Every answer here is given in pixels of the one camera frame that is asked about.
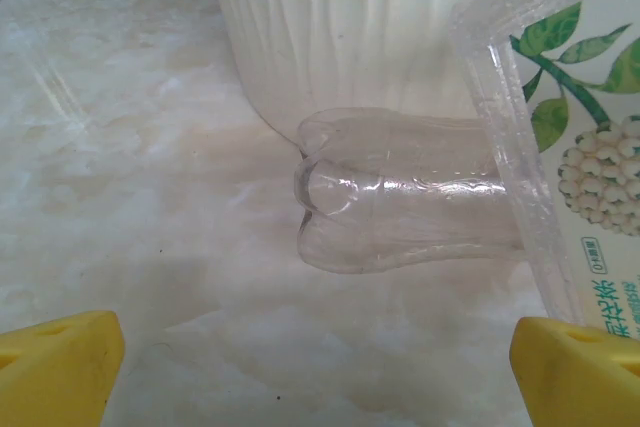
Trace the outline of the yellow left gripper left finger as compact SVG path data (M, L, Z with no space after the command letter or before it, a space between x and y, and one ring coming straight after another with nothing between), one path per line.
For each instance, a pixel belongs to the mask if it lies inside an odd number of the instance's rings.
M117 315L89 311L1 335L3 426L99 426L125 353Z

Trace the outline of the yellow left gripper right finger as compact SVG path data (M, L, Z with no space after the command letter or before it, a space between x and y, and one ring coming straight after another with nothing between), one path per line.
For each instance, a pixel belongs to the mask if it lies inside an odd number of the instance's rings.
M639 424L639 342L540 317L522 318L509 360L535 427Z

